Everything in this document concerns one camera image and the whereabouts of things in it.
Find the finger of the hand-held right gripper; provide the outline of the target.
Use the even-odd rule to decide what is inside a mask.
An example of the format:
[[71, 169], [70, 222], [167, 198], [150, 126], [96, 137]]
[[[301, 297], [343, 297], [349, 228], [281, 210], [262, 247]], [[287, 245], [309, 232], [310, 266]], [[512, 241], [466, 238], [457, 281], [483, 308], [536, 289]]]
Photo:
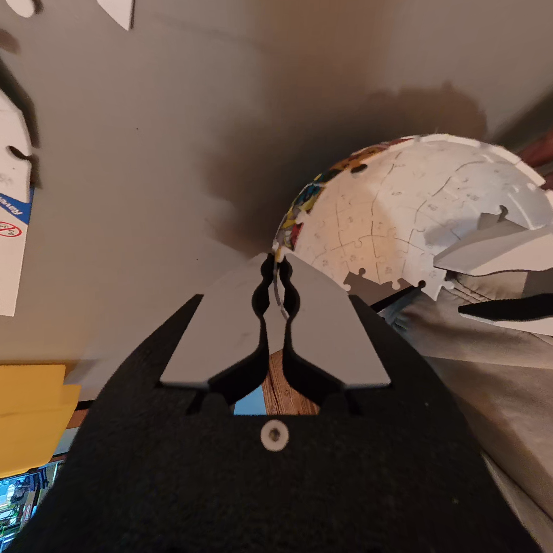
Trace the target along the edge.
[[520, 299], [491, 300], [458, 307], [468, 319], [496, 327], [552, 336], [552, 294]]
[[552, 218], [530, 229], [482, 212], [435, 226], [433, 246], [433, 266], [453, 273], [543, 272], [552, 268]]

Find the colourful printed box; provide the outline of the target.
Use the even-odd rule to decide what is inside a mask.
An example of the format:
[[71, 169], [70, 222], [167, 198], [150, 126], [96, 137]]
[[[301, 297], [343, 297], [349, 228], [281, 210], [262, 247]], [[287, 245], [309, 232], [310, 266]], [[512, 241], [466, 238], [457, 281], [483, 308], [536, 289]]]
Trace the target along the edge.
[[1, 479], [1, 552], [5, 552], [17, 534], [38, 509], [60, 474], [65, 457]]

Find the partly built puzzle ball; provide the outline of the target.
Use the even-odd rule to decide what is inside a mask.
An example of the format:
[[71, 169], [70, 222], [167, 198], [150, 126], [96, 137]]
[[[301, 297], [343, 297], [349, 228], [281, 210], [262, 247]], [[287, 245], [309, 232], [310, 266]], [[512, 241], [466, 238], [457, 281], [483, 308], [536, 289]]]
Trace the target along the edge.
[[477, 229], [483, 213], [524, 230], [552, 223], [544, 178], [508, 150], [447, 134], [364, 148], [308, 183], [273, 241], [278, 264], [294, 254], [342, 288], [364, 269], [377, 284], [423, 281], [437, 300], [452, 289], [433, 258]]

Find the white puzzle piece blue label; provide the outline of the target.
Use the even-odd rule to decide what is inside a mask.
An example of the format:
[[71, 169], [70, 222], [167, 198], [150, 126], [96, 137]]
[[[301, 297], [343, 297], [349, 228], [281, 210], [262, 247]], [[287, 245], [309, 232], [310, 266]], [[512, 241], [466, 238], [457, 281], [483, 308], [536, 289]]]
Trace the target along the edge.
[[22, 112], [1, 91], [1, 315], [14, 316], [31, 218], [31, 141]]

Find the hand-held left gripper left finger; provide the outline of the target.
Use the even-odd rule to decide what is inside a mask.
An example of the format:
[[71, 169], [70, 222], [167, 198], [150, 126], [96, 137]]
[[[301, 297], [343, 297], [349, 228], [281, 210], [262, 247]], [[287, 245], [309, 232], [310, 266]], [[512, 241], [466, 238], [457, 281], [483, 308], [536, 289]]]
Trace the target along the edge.
[[218, 393], [232, 405], [262, 384], [273, 268], [274, 256], [261, 253], [206, 290], [160, 377], [163, 386]]

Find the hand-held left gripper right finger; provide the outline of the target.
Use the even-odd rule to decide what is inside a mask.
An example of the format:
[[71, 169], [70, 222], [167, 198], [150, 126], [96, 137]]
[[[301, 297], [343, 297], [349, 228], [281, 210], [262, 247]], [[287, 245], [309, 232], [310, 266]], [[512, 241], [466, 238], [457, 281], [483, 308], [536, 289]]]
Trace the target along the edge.
[[349, 295], [294, 254], [279, 268], [288, 318], [282, 354], [291, 387], [323, 406], [331, 396], [386, 388], [391, 378]]

